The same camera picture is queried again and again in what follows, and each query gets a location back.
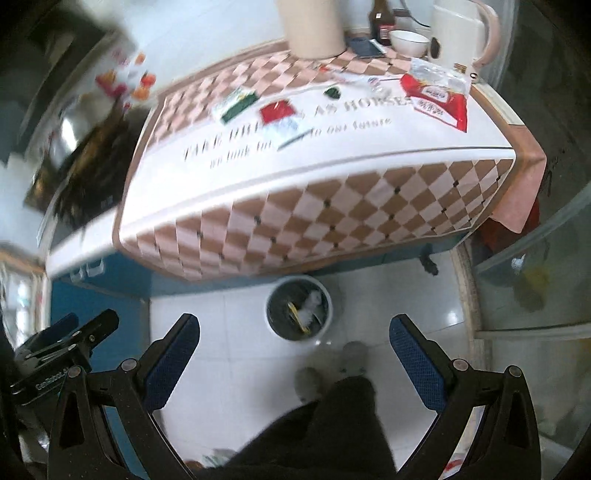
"metal pot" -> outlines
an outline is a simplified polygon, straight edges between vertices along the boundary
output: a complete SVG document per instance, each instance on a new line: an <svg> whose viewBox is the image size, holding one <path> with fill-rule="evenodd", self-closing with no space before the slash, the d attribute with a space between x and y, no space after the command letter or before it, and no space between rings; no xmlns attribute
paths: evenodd
<svg viewBox="0 0 591 480"><path fill-rule="evenodd" d="M101 125L111 113L115 101L96 91L75 97L59 114L60 124L54 130L49 147L51 163L56 170Z"/></svg>

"wall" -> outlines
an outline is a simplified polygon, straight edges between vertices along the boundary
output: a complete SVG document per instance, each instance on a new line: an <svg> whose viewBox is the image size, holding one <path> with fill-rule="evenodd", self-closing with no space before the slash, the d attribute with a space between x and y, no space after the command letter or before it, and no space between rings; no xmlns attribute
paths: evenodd
<svg viewBox="0 0 591 480"><path fill-rule="evenodd" d="M274 0L77 0L97 21L121 28L146 54L158 87L245 48L283 38ZM337 0L343 23L367 27L373 0ZM407 0L428 22L433 0ZM398 0L389 0L392 8Z"/></svg>
<svg viewBox="0 0 591 480"><path fill-rule="evenodd" d="M36 165L11 155L6 167L0 165L0 243L9 242L26 253L38 256L37 230L42 215L23 206Z"/></svg>

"white kettle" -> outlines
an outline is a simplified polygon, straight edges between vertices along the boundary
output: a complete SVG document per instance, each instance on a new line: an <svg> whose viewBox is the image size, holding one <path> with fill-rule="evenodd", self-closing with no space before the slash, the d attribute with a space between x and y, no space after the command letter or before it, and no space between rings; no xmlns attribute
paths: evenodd
<svg viewBox="0 0 591 480"><path fill-rule="evenodd" d="M434 0L429 61L475 82L480 68L495 59L500 47L501 26L492 7L482 0Z"/></svg>

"sauce bottle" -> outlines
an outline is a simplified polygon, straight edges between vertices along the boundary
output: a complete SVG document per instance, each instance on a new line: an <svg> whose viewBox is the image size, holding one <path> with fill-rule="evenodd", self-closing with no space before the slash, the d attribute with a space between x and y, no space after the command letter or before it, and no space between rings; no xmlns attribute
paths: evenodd
<svg viewBox="0 0 591 480"><path fill-rule="evenodd" d="M374 8L369 13L371 36L382 45L390 46L390 32L396 20L388 6L388 0L374 0Z"/></svg>

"plastic bag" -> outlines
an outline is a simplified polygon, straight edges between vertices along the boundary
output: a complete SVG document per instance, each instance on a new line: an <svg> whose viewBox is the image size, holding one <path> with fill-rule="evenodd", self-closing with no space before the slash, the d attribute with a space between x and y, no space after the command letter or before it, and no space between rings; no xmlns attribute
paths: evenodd
<svg viewBox="0 0 591 480"><path fill-rule="evenodd" d="M400 80L415 110L465 132L468 127L467 99L470 81L453 70L412 59L410 70Z"/></svg>

